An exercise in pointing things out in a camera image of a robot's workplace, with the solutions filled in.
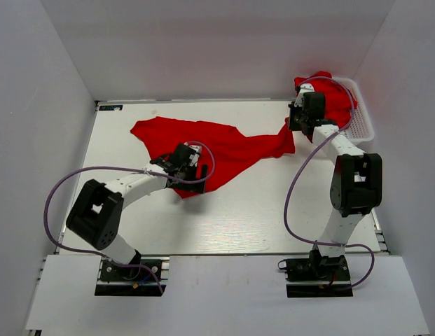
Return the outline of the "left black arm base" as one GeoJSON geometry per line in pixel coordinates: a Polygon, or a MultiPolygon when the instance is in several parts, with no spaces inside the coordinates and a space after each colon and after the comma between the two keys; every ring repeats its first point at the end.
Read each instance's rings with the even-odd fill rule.
{"type": "MultiPolygon", "coordinates": [[[[168,257],[142,258],[141,264],[156,275],[164,291],[169,277],[168,257]]],[[[161,297],[162,293],[151,273],[144,268],[122,268],[108,260],[100,263],[95,296],[98,297],[161,297]]]]}

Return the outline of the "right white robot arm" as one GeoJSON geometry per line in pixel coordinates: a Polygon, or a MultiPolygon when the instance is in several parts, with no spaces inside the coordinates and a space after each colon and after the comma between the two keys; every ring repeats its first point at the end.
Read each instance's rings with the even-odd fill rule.
{"type": "Polygon", "coordinates": [[[334,164],[329,190],[333,210],[312,253],[324,265],[345,254],[357,224],[380,205],[382,158],[355,146],[334,120],[324,117],[326,99],[322,92],[302,88],[289,108],[289,129],[310,137],[334,164]]]}

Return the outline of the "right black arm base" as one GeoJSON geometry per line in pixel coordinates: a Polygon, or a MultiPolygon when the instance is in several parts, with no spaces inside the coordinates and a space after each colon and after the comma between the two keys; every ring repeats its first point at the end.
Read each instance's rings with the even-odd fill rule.
{"type": "Polygon", "coordinates": [[[277,263],[277,268],[285,273],[288,298],[353,296],[350,271],[344,256],[323,258],[319,265],[312,262],[311,257],[283,259],[277,263]]]}

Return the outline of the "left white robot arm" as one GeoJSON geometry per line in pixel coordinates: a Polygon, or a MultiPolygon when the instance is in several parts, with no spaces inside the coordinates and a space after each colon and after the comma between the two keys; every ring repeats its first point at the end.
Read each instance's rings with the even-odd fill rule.
{"type": "Polygon", "coordinates": [[[83,185],[67,216],[67,228],[87,242],[103,258],[126,265],[139,265],[141,254],[119,233],[125,208],[166,188],[203,193],[206,180],[214,173],[199,165],[199,141],[179,143],[172,153],[150,160],[142,169],[127,169],[128,175],[101,183],[91,179],[83,185]]]}

